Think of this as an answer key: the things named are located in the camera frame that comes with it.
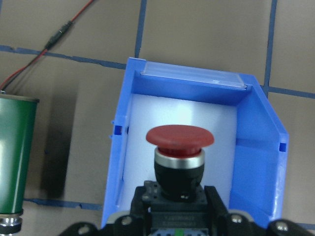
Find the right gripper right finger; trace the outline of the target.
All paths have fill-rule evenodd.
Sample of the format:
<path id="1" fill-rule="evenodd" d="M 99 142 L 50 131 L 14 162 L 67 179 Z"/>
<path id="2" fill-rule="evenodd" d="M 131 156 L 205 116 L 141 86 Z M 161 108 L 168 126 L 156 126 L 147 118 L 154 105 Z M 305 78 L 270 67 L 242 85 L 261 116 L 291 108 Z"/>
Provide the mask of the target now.
<path id="1" fill-rule="evenodd" d="M 210 236 L 230 236 L 229 212 L 214 186 L 205 186 L 207 200 L 208 230 Z"/>

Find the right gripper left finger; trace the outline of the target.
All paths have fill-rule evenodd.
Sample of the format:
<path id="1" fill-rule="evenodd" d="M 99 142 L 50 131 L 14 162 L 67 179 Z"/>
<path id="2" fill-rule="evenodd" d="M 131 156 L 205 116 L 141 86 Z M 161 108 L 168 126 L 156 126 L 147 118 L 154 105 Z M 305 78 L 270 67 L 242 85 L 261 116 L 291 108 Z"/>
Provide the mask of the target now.
<path id="1" fill-rule="evenodd" d="M 152 216 L 149 213 L 150 205 L 142 200 L 145 193 L 145 186 L 136 187 L 129 213 L 132 218 L 131 226 L 128 230 L 130 236 L 150 236 L 152 234 Z"/>

